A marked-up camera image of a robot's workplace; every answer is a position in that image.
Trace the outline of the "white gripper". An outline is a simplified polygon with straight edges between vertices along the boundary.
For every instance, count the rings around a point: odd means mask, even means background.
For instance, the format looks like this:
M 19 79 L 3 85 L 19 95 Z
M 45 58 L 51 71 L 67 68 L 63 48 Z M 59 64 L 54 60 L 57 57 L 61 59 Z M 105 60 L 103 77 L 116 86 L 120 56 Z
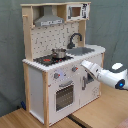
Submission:
M 90 61 L 84 60 L 81 65 L 85 68 L 85 70 L 93 77 L 97 78 L 99 72 L 101 71 L 101 67 Z

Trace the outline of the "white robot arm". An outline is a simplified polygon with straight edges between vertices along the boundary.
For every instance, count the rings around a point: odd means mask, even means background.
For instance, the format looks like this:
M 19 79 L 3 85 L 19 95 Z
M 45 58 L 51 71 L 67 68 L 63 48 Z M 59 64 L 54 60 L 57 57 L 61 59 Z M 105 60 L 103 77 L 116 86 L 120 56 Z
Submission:
M 110 70 L 87 60 L 84 60 L 81 65 L 97 81 L 115 89 L 128 91 L 128 69 L 122 63 L 115 63 Z

